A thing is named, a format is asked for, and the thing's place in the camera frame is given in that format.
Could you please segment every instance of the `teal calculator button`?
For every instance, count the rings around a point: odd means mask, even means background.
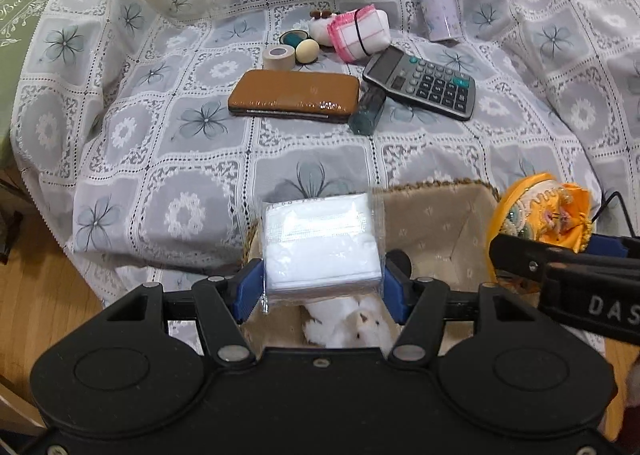
[[[451,83],[457,86],[462,86],[464,88],[469,88],[469,82],[460,78],[451,78]]]

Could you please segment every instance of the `green bag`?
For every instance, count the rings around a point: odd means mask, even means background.
[[[0,0],[0,168],[12,160],[11,115],[24,57],[49,0]]]

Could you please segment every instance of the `plush toy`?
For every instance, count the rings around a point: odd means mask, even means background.
[[[316,40],[320,45],[324,47],[333,47],[327,27],[333,21],[337,13],[330,10],[313,10],[309,13],[311,20],[308,23],[309,36],[311,39]]]
[[[386,356],[398,337],[398,326],[390,328],[378,296],[333,298],[305,307],[313,318],[305,324],[306,339],[329,349],[379,347]]]

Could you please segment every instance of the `calculator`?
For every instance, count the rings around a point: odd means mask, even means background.
[[[386,95],[426,110],[469,120],[476,102],[476,82],[469,75],[409,56],[390,46],[373,56],[362,73]]]

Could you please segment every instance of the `calculator screen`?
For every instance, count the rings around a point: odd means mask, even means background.
[[[395,47],[389,47],[376,61],[376,64],[371,67],[369,76],[380,83],[386,83],[389,76],[396,68],[396,65],[400,63],[400,60],[404,56],[404,53],[400,49]]]

